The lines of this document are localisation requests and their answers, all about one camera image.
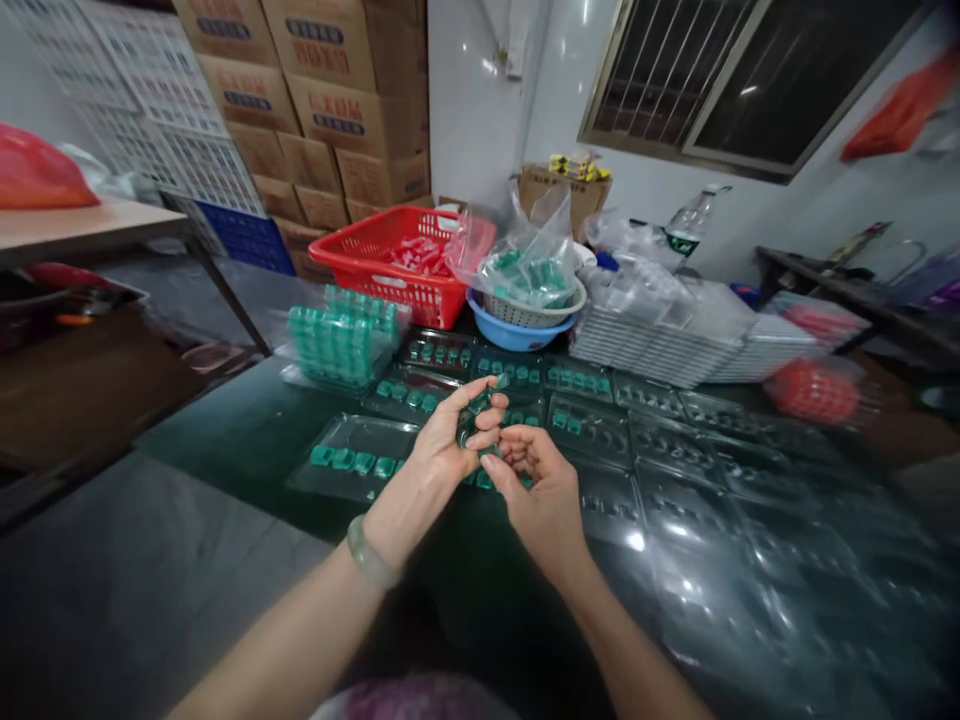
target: water bottle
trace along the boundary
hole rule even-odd
[[[707,185],[693,200],[677,210],[665,228],[667,244],[675,253],[683,255],[679,270],[703,241],[710,223],[710,210],[717,195],[731,189],[730,185]]]

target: blue crate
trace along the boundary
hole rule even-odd
[[[294,274],[290,255],[273,220],[209,203],[197,202],[197,207],[231,258],[284,275]]]

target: bracelet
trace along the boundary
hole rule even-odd
[[[366,535],[363,534],[364,517],[366,515],[357,515],[350,522],[350,527],[347,528],[347,547],[360,571],[380,587],[389,590],[400,582],[403,573],[387,565],[377,551],[370,547]]]

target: human hand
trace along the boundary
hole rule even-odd
[[[456,439],[460,411],[496,384],[492,375],[479,378],[438,404],[417,435],[410,457],[367,512],[364,535],[390,567],[403,567],[460,481],[479,466],[477,451],[500,439],[500,423],[509,404],[502,393],[494,394],[491,409],[477,415],[478,432],[467,447],[461,448]]]
[[[580,517],[577,471],[543,428],[513,425],[500,433],[504,459],[484,455],[483,469],[507,502],[510,524],[547,580],[565,595],[592,562]],[[517,478],[533,480],[528,492]]]

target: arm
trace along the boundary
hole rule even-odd
[[[510,524],[557,589],[600,666],[623,718],[709,720],[710,711],[614,597],[590,557],[577,472],[542,428],[513,426],[483,467],[507,502]],[[517,473],[534,480],[527,492]]]
[[[464,385],[437,406],[413,453],[363,521],[364,535],[402,568],[466,475],[476,450],[497,442],[507,398],[476,420],[462,449],[457,418],[496,378]],[[376,617],[386,591],[354,562],[346,541],[268,610],[173,711],[173,718],[303,718],[331,693]]]

